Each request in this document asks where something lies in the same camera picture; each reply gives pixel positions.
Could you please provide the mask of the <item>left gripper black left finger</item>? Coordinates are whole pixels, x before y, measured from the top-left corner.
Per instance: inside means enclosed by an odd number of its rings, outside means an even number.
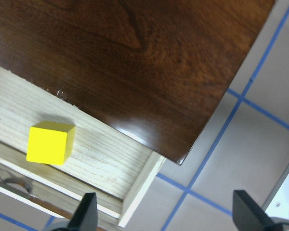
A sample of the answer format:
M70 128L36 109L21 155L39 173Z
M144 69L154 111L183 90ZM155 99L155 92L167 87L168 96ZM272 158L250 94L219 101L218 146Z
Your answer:
M97 196L86 193L72 219L67 225L68 231L96 231L97 229Z

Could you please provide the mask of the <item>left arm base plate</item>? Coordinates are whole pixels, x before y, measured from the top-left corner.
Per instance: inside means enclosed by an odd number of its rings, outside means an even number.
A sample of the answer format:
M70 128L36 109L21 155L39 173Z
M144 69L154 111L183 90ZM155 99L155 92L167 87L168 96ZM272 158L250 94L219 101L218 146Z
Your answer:
M271 217L289 220L289 164L263 205Z

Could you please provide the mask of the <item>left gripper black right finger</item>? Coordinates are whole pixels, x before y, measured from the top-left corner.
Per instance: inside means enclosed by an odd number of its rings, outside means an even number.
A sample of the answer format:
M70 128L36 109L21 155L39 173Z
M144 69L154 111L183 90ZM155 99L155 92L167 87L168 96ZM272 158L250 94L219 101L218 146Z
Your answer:
M272 231L275 224L245 190L233 191L232 219L239 231Z

